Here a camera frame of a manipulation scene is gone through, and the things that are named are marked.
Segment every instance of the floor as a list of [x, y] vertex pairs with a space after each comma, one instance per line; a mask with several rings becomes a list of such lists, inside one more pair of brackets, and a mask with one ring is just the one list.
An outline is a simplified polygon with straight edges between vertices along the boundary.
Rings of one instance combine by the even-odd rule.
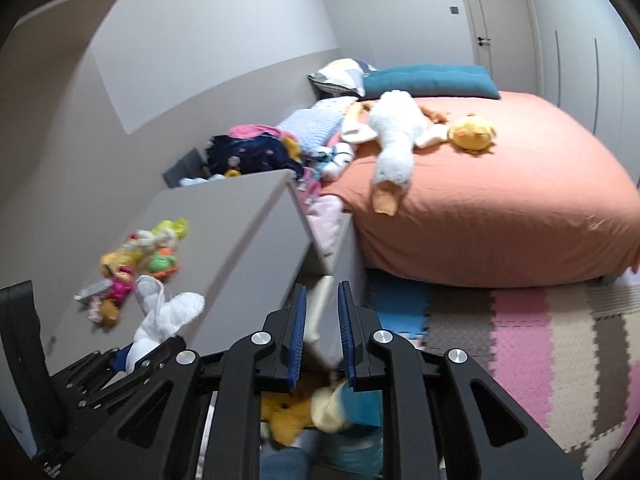
[[472, 355], [576, 459], [585, 480], [640, 414], [640, 276], [491, 290], [370, 270], [367, 289], [385, 328], [434, 354]]

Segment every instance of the pink foam tile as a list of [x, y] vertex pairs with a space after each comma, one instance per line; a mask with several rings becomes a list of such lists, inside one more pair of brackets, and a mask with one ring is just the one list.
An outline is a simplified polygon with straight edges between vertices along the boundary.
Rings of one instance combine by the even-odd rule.
[[540, 426], [548, 428], [553, 347], [545, 291], [496, 290], [494, 298], [494, 378]]

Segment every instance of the yellow plush chick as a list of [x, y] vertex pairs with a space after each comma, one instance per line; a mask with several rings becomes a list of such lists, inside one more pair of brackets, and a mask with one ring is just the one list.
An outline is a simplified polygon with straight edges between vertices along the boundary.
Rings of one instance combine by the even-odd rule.
[[474, 114], [453, 123], [447, 132], [447, 139], [457, 147], [477, 155], [494, 144], [494, 126]]

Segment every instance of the bed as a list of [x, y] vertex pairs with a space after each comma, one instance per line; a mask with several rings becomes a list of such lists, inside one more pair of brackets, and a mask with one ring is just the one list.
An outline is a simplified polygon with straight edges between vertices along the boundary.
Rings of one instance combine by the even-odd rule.
[[501, 97], [416, 99], [452, 120], [470, 112], [491, 120], [497, 143], [479, 156], [450, 144], [415, 150], [412, 186], [395, 216], [370, 204], [375, 142], [324, 187], [353, 213], [371, 262], [414, 280], [491, 288], [638, 270], [640, 198], [625, 170], [553, 104]]

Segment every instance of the plush toy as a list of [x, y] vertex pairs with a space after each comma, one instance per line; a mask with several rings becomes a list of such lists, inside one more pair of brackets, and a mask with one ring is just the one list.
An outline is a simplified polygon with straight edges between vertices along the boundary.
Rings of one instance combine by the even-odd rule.
[[114, 326], [120, 319], [120, 306], [133, 290], [133, 271], [120, 267], [111, 277], [111, 286], [89, 300], [88, 318], [94, 323]]
[[[369, 142], [370, 140], [375, 140], [378, 137], [378, 133], [374, 131], [370, 127], [370, 125], [362, 124], [358, 120], [358, 118], [360, 117], [360, 113], [363, 110], [367, 110], [370, 112], [375, 106], [375, 101], [357, 102], [351, 105], [351, 108], [347, 110], [347, 113], [344, 116], [344, 121], [342, 122], [341, 137], [344, 142], [348, 142], [351, 145], [354, 151], [357, 150], [359, 144]], [[444, 112], [431, 110], [425, 105], [421, 105], [418, 108], [425, 117], [431, 120], [433, 126], [437, 126], [438, 124], [446, 124], [449, 120], [447, 118], [447, 114]], [[430, 138], [433, 140], [431, 142], [423, 142], [421, 146], [418, 146], [419, 148], [426, 148], [428, 146], [433, 146], [434, 144], [444, 142], [443, 135], [445, 135], [446, 132], [442, 132], [441, 128], [434, 128], [433, 126], [430, 128]]]
[[300, 149], [300, 145], [291, 137], [287, 136], [282, 137], [282, 142], [287, 149], [287, 153], [289, 153], [289, 158], [295, 160], [297, 163], [302, 163], [302, 158], [300, 157], [302, 150]]
[[133, 240], [131, 235], [126, 244], [113, 251], [113, 253], [106, 253], [100, 257], [100, 269], [102, 275], [105, 278], [113, 276], [120, 267], [129, 267], [129, 269], [135, 269], [139, 261], [144, 257], [144, 254], [130, 246], [130, 241]]
[[354, 149], [370, 140], [375, 140], [378, 134], [367, 124], [361, 123], [358, 118], [363, 110], [370, 110], [371, 101], [354, 103], [347, 110], [342, 120], [342, 132], [340, 136], [344, 142], [348, 142]]
[[322, 180], [335, 182], [344, 173], [344, 170], [353, 162], [353, 148], [347, 142], [338, 142], [330, 148], [321, 146], [318, 148], [318, 170]]
[[369, 114], [382, 151], [373, 176], [372, 204], [376, 213], [393, 216], [409, 189], [414, 173], [414, 146], [445, 142], [440, 128], [430, 127], [415, 100], [399, 90], [385, 92]]
[[127, 374], [134, 371], [136, 362], [199, 316], [204, 308], [201, 295], [183, 292], [172, 297], [165, 286], [151, 276], [140, 276], [134, 293], [145, 319], [136, 330], [127, 354]]
[[188, 223], [183, 218], [175, 222], [162, 220], [151, 231], [140, 229], [131, 235], [124, 248], [139, 252], [142, 256], [151, 256], [162, 248], [175, 250], [178, 247], [178, 240], [186, 236], [187, 231]]
[[156, 280], [166, 280], [178, 270], [178, 258], [169, 248], [158, 249], [146, 264], [146, 270]]
[[240, 176], [242, 175], [242, 173], [240, 173], [240, 157], [239, 156], [235, 156], [232, 155], [230, 156], [226, 163], [229, 165], [229, 169], [225, 171], [224, 173], [224, 177], [225, 178], [233, 178], [235, 176]]
[[475, 114], [453, 123], [447, 132], [447, 138], [457, 147], [477, 155], [494, 144], [496, 137], [493, 125]]
[[304, 428], [313, 427], [311, 397], [315, 390], [325, 385], [324, 376], [302, 372], [295, 391], [262, 394], [261, 417], [268, 423], [273, 440], [291, 446]]
[[433, 124], [446, 124], [447, 121], [449, 121], [446, 113], [439, 112], [437, 110], [431, 110], [427, 106], [421, 105], [420, 111], [425, 115], [425, 117], [430, 118]]

